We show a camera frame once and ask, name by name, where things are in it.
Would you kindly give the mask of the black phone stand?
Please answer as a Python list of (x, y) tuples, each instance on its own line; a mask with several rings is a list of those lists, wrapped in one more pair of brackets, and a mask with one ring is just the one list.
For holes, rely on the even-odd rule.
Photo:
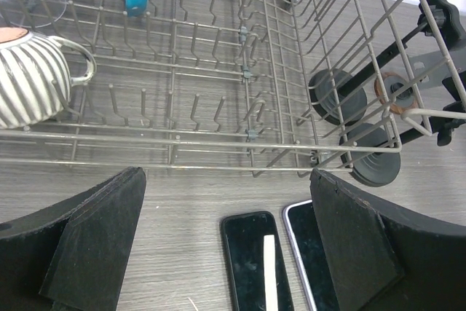
[[(430, 117), (432, 130), (437, 135), (437, 145), (447, 146), (452, 140), (453, 130), (465, 123), (464, 119), (446, 117)], [(371, 123), (363, 123), (347, 132), (347, 138), (367, 132), (356, 140), (357, 145), (380, 147), (388, 142), (387, 133), (381, 127), (371, 129)], [(393, 182), (400, 172), (401, 158), (399, 153), (374, 152), (356, 153), (352, 156), (352, 177), (366, 186), (380, 187)]]
[[(465, 48), (465, 29), (460, 24), (458, 8), (447, 0), (426, 0), (438, 25), (447, 49), (455, 53)], [(376, 69), (383, 68), (401, 55), (397, 42), (380, 52), (374, 60), (356, 74), (341, 68), (317, 72), (309, 81), (309, 94), (316, 112), (336, 125), (337, 105), (341, 104), (343, 120), (351, 125), (360, 120), (367, 109), (367, 97), (363, 85), (375, 77)]]

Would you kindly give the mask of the black front phone stand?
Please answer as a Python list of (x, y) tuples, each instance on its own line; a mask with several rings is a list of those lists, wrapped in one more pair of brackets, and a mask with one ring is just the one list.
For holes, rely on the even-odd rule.
[[(465, 48), (465, 29), (460, 24), (458, 8), (447, 0), (426, 0), (438, 25), (447, 49), (455, 53)], [(309, 94), (316, 112), (336, 125), (337, 105), (341, 104), (343, 120), (351, 125), (360, 120), (367, 109), (367, 97), (363, 85), (375, 77), (376, 69), (383, 68), (401, 55), (397, 42), (380, 52), (374, 60), (356, 74), (341, 68), (317, 72), (309, 81)]]

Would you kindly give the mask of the black phone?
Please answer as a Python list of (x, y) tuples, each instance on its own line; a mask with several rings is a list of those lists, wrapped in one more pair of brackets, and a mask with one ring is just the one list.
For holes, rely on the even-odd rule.
[(234, 310), (266, 309), (264, 238), (272, 236), (278, 310), (293, 310), (293, 300), (274, 216), (268, 211), (227, 216), (220, 224)]

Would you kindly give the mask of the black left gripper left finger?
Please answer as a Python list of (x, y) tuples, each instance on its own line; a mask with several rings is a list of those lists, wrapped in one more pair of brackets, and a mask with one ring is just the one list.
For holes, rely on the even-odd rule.
[(2, 310), (115, 310), (146, 191), (128, 167), (1, 223)]

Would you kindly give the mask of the lilac case phone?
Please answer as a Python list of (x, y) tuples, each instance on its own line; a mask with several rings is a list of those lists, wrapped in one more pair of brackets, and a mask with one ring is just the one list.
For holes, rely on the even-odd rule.
[(311, 310), (338, 310), (313, 202), (305, 200), (286, 206), (283, 221), (290, 241), (308, 307)]

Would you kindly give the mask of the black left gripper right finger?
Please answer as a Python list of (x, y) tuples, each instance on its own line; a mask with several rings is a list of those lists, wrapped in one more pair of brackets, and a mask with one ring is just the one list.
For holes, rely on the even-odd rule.
[(341, 310), (464, 310), (465, 227), (314, 169), (310, 192)]

